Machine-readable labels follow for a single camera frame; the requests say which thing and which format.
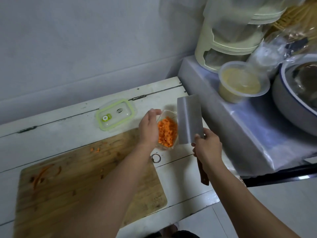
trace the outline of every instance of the metal ring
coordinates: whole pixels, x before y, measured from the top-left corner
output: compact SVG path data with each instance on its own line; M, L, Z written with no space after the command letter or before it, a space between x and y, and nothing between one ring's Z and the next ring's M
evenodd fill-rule
M153 156L154 156L154 155L158 155L158 156L159 156L159 160L158 160L157 162L155 162L154 159L153 159ZM159 154L153 154L153 155L151 155L151 159L152 159L153 163L160 163L160 161L161 161L161 156L160 156Z

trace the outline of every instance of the cutting board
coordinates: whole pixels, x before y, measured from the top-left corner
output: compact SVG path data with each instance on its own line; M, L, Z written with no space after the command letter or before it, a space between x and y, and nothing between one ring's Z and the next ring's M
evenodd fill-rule
M14 237L50 237L65 214L133 150L138 139L138 129L132 129L23 169ZM149 158L122 227L166 204L162 185Z

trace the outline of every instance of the wall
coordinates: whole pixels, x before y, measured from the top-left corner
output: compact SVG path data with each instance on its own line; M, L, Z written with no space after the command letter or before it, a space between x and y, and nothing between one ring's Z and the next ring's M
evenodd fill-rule
M0 124L177 74L205 0L0 0Z

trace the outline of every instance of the person's foot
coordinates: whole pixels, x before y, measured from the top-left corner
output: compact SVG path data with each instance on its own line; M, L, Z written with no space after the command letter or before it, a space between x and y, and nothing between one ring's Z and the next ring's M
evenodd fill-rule
M165 227L160 230L160 233L163 237L172 237L172 235L177 231L177 226L175 224L172 224L168 227Z

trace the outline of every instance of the wooden handle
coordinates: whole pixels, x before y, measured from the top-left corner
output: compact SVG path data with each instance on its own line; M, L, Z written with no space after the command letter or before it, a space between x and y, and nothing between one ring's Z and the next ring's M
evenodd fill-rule
M200 182L204 185L209 185L209 179L208 176L206 174L206 172L204 172L203 170L203 164L200 162L200 160L197 158L197 163L198 163L198 169L199 169L199 173L200 173Z

